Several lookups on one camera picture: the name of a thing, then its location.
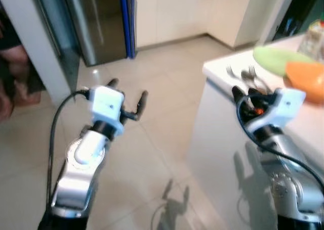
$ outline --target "kitchen counter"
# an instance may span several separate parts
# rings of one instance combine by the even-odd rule
[[[290,37],[269,44],[271,47],[296,51],[303,36]],[[264,70],[255,62],[253,50],[206,62],[207,76],[195,118],[188,150],[188,165],[221,219],[218,229],[273,230],[276,211],[268,176],[263,171],[256,146],[241,129],[231,89],[247,88],[226,73],[231,66],[241,70],[255,67],[271,89],[284,88],[281,77]],[[297,117],[284,129],[304,151],[317,171],[324,172],[324,110],[305,102]],[[208,217],[208,212],[201,213]]]
[[[304,35],[286,38],[268,45],[290,51],[297,51]],[[216,59],[204,63],[203,73],[222,89],[224,93],[232,96],[231,89],[235,85],[248,91],[244,83],[231,78],[226,72],[226,66],[231,66],[233,72],[240,75],[242,70],[248,70],[253,65],[257,75],[263,78],[272,90],[285,88],[282,77],[263,69],[253,58],[253,50],[248,50],[232,56]],[[324,162],[324,108],[308,102],[304,102],[298,116],[289,122],[286,129],[294,136],[303,140],[306,154],[317,160],[319,164]]]

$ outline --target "beige floor tile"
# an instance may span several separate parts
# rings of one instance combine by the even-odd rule
[[[86,67],[81,60],[78,71],[77,88],[106,85],[112,78],[109,73],[108,64]]]
[[[196,110],[197,106],[192,104],[142,123],[176,180],[183,180],[191,175],[186,155]]]
[[[201,70],[202,66],[199,69],[178,69],[168,71],[167,76],[180,88],[186,98],[197,103],[200,101],[206,81]]]
[[[47,161],[54,108],[44,108],[10,118],[0,124],[0,177],[21,173]],[[57,124],[56,156],[66,148],[63,127]]]
[[[53,178],[62,158],[54,161]],[[10,177],[0,185],[2,230],[37,229],[44,214],[47,165],[43,164]]]
[[[128,119],[126,121],[126,124],[124,125],[124,130],[127,131],[127,130],[130,130],[130,129],[133,129],[136,126],[140,126],[140,124],[141,124],[140,121],[134,121],[134,120]]]
[[[227,230],[225,224],[193,177],[180,183],[182,190],[185,190],[187,186],[191,192],[189,202],[206,229]]]
[[[171,178],[141,127],[116,138],[107,155],[96,196],[92,225],[105,227],[162,194]]]
[[[51,107],[52,100],[51,100],[49,93],[47,91],[42,91],[41,93],[42,93],[42,95],[41,95],[39,104],[26,106],[26,107],[15,107],[11,116],[21,115],[21,114],[25,114],[25,113],[28,113],[28,112],[31,112],[34,110]]]
[[[179,44],[152,49],[148,57],[164,71],[189,69],[200,64],[195,56],[188,54]]]
[[[184,42],[182,43],[182,47],[202,62],[234,52],[208,36]]]
[[[111,76],[118,78],[122,83],[138,82],[162,73],[159,64],[143,57],[112,62],[107,64],[107,68]]]
[[[172,218],[175,220],[175,228],[169,227]],[[175,185],[169,192],[167,200],[159,195],[148,204],[137,208],[130,215],[105,228],[105,230],[117,229],[203,230],[205,228],[190,204],[184,200],[183,192]]]
[[[126,101],[135,106],[141,91],[148,91],[148,99],[141,123],[172,111],[180,106],[187,105],[190,100],[183,96],[183,92],[164,74],[137,83],[121,85],[125,92]]]

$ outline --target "green plate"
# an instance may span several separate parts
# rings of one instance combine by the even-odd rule
[[[271,47],[254,48],[253,57],[261,67],[281,77],[286,75],[287,62],[314,62],[304,54]]]

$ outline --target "fork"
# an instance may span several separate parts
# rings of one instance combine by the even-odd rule
[[[231,68],[231,66],[227,66],[226,67],[226,72],[227,72],[227,74],[230,76],[230,77],[232,77],[232,78],[235,78],[235,79],[238,79],[238,80],[241,80],[242,81],[242,79],[239,77],[239,76],[237,76],[237,75],[235,75],[234,74],[234,72],[233,72],[233,70],[232,70],[232,68]]]
[[[257,75],[257,73],[255,72],[255,68],[254,68],[253,65],[250,65],[249,66],[249,73],[251,74],[252,77],[254,77],[254,79],[259,80],[263,84],[263,86],[266,89],[267,94],[271,94],[272,93],[271,88],[266,84],[266,82],[261,77],[259,77]]]

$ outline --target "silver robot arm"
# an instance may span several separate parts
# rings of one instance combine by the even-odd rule
[[[137,111],[125,111],[124,93],[114,88],[116,84],[115,79],[108,86],[90,90],[94,125],[88,127],[84,135],[68,147],[51,199],[51,216],[60,219],[86,219],[82,223],[82,229],[86,227],[98,187],[98,175],[104,166],[105,155],[112,140],[122,135],[126,119],[139,120],[146,104],[147,92],[144,91]]]
[[[232,91],[235,98],[234,92],[236,91],[237,96],[238,88],[233,88]],[[297,115],[304,98],[305,94],[302,91],[277,89],[271,98],[272,101],[266,106],[260,101],[251,99],[254,105],[261,104],[265,109],[260,115],[251,114],[253,109],[248,103],[244,104],[243,110],[246,111],[241,112],[248,116],[244,122],[241,118],[239,121],[249,137],[253,135],[254,142],[260,143],[263,148],[270,148],[297,159],[315,171],[303,151],[282,131],[286,123]],[[238,106],[243,104],[242,101],[238,102],[238,98],[235,101]],[[318,180],[299,164],[263,148],[259,148],[260,162],[271,181],[271,193],[278,214],[278,229],[324,229],[323,177],[317,173],[321,181],[319,184]],[[303,224],[303,227],[295,226],[297,224]]]

